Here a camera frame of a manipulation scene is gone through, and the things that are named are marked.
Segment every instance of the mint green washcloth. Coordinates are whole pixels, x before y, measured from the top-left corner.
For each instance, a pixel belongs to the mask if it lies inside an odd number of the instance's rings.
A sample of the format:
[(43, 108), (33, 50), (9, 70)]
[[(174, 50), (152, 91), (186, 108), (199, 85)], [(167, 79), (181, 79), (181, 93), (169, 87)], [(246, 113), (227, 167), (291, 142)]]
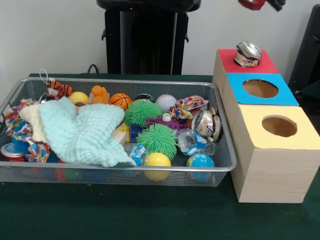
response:
[(80, 107), (77, 114), (75, 105), (63, 97), (43, 104), (39, 115), (49, 146), (63, 162), (106, 168), (118, 163), (136, 165), (110, 137), (125, 116), (122, 108), (92, 104)]

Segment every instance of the red square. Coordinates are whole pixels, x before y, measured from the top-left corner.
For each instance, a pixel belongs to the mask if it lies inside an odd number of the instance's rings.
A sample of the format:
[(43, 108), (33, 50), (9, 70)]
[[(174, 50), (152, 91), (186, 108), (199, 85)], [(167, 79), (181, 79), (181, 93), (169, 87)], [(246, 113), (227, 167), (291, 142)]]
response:
[(236, 49), (218, 49), (218, 54), (227, 74), (278, 74), (278, 70), (265, 50), (256, 67), (242, 67), (235, 63)]

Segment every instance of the wooden box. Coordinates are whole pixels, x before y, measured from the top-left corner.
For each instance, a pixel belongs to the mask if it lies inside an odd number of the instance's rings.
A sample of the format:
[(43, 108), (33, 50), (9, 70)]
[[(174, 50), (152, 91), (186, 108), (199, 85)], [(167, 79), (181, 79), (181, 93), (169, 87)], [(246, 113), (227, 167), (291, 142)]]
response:
[(239, 104), (299, 106), (280, 74), (227, 73), (222, 102), (232, 134)]
[(242, 67), (235, 63), (234, 57), (237, 49), (218, 49), (215, 58), (212, 83), (219, 89), (222, 95), (227, 74), (278, 74), (276, 66), (265, 50), (262, 50), (262, 59), (256, 67)]
[(232, 137), (239, 202), (303, 202), (320, 165), (320, 137), (302, 108), (239, 105)]

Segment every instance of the patterned cloth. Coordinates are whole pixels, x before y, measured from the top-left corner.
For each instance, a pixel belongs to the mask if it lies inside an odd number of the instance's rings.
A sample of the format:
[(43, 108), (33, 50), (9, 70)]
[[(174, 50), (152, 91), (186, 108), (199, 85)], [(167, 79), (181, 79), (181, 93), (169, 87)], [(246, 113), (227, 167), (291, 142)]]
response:
[(208, 104), (208, 102), (208, 100), (204, 100), (199, 96), (186, 97), (178, 100), (174, 106), (170, 107), (169, 114), (172, 118), (193, 119), (194, 116), (190, 111), (201, 108)]
[(19, 112), (23, 108), (33, 104), (38, 104), (38, 102), (30, 98), (22, 99), (20, 105), (8, 109), (5, 117), (6, 133), (12, 138), (27, 142), (30, 145), (29, 153), (25, 155), (29, 162), (46, 163), (50, 154), (50, 147), (45, 143), (34, 141), (32, 139), (32, 126), (19, 116)]

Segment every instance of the baseball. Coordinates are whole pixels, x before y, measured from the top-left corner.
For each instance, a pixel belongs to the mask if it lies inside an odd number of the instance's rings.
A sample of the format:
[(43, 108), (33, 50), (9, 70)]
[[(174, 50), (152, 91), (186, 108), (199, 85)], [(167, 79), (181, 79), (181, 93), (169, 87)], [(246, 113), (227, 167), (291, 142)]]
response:
[(174, 96), (169, 94), (161, 95), (155, 101), (159, 107), (161, 108), (162, 112), (167, 113), (170, 107), (174, 106), (177, 102)]

